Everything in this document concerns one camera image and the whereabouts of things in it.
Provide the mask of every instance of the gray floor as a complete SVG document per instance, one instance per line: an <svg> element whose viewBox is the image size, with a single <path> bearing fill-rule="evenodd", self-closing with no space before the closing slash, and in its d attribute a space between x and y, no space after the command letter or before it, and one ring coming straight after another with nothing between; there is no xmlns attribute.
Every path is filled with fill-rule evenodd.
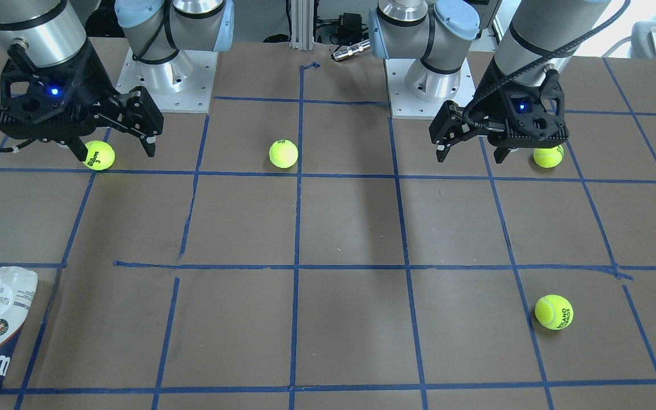
<svg viewBox="0 0 656 410"><path fill-rule="evenodd" d="M94 44L116 78L127 45ZM436 163L385 81L237 43L155 158L104 130L105 172L0 155L0 265L40 277L0 408L656 408L656 60L572 60L550 170L482 138Z"/></svg>

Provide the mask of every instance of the metal base plate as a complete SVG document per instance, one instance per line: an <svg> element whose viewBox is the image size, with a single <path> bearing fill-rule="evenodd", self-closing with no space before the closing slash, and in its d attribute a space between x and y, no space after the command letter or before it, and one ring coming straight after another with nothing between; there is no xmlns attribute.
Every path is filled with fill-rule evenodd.
<svg viewBox="0 0 656 410"><path fill-rule="evenodd" d="M440 111L442 102L432 103L416 98L404 84L409 67L414 62L413 58L391 58L385 60L386 83L388 85L388 97L391 101L391 117L404 120L430 120ZM462 63L461 83L453 101L466 106L474 96L474 81L469 72L467 60Z"/></svg>
<svg viewBox="0 0 656 410"><path fill-rule="evenodd" d="M219 53L193 50L182 52L185 52L197 67L200 68L200 72L197 73L199 81L195 81L200 86L184 89L179 93L173 94L154 94L151 92L151 97L153 97L161 112L195 112L200 114L209 112L209 104L211 103L211 94L214 87L214 75L216 74L216 60ZM128 49L115 89L119 93L127 93L138 85L142 84L138 81L136 63L133 61L133 52Z"/></svg>

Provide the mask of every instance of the tennis ball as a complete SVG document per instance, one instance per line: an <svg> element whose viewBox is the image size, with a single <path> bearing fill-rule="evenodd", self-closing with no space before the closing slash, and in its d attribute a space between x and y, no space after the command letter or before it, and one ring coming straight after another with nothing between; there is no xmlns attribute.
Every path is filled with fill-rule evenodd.
<svg viewBox="0 0 656 410"><path fill-rule="evenodd" d="M270 147L270 162L278 168L290 168L297 162L297 147L289 140L278 140Z"/></svg>
<svg viewBox="0 0 656 410"><path fill-rule="evenodd" d="M83 162L86 167L103 171L113 165L115 151L107 142L89 141L85 147L88 148L88 159Z"/></svg>
<svg viewBox="0 0 656 410"><path fill-rule="evenodd" d="M533 161L542 168L553 168L563 159L563 146L555 148L536 148L533 150Z"/></svg>
<svg viewBox="0 0 656 410"><path fill-rule="evenodd" d="M552 330L561 330L571 324L573 308L562 296L547 295L536 303L536 319Z"/></svg>

